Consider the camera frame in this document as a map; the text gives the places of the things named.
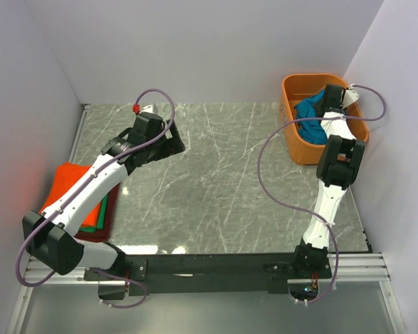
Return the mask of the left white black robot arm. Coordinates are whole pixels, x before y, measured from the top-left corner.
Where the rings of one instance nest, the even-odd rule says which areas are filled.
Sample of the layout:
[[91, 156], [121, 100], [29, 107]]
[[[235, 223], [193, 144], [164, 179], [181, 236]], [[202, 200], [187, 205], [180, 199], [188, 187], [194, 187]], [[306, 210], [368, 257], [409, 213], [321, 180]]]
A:
[[60, 275], [83, 266], [99, 268], [111, 280], [120, 278], [125, 271], [121, 250], [75, 235], [91, 211], [135, 169], [184, 150], [173, 119], [139, 113], [133, 126], [108, 141], [85, 175], [55, 203], [40, 214], [31, 211], [24, 216], [20, 250]]

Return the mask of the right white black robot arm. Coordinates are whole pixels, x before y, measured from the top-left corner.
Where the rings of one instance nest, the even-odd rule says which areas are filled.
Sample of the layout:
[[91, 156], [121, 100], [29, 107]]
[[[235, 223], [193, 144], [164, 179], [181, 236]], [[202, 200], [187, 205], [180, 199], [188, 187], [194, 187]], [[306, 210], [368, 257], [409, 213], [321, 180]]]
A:
[[316, 116], [322, 118], [320, 126], [327, 142], [316, 169], [319, 186], [314, 215], [291, 262], [294, 274], [301, 278], [326, 268], [330, 228], [342, 198], [357, 178], [364, 155], [365, 142], [351, 133], [345, 119], [345, 96], [344, 87], [328, 84], [314, 107]]

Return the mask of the teal blue t shirt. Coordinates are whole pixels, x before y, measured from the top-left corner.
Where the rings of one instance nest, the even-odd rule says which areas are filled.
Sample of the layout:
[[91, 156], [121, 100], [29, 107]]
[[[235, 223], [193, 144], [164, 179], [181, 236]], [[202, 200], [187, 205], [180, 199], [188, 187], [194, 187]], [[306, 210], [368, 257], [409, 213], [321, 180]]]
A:
[[302, 119], [298, 122], [298, 134], [304, 141], [314, 145], [325, 145], [327, 135], [321, 127], [319, 120], [313, 120], [316, 117], [315, 104], [322, 100], [324, 90], [303, 99], [295, 105], [296, 118]]

